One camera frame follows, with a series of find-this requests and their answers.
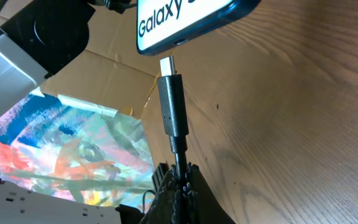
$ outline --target samsung galaxy phone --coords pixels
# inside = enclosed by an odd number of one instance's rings
[[[137,50],[156,55],[236,21],[259,0],[137,0]]]

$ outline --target white robot part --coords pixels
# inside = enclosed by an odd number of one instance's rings
[[[0,224],[121,224],[114,207],[99,207],[39,194],[12,182],[0,184]]]
[[[40,86],[47,73],[8,36],[0,35],[0,116]]]

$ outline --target abstract painting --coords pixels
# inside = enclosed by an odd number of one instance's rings
[[[153,171],[142,123],[133,117],[66,106],[49,95],[28,95],[0,117],[1,178],[26,189],[142,210]]]

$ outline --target cardboard box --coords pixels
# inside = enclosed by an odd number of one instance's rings
[[[31,0],[8,1],[0,13],[0,25]],[[139,118],[155,77],[156,57],[139,55],[136,49],[136,8],[123,15],[95,6],[89,25],[86,50],[42,86],[44,93],[66,95],[79,100],[131,111]]]

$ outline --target wood grain surface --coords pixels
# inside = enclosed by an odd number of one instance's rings
[[[358,1],[263,1],[173,54],[188,161],[236,223],[358,223]],[[157,88],[142,121],[173,164]]]

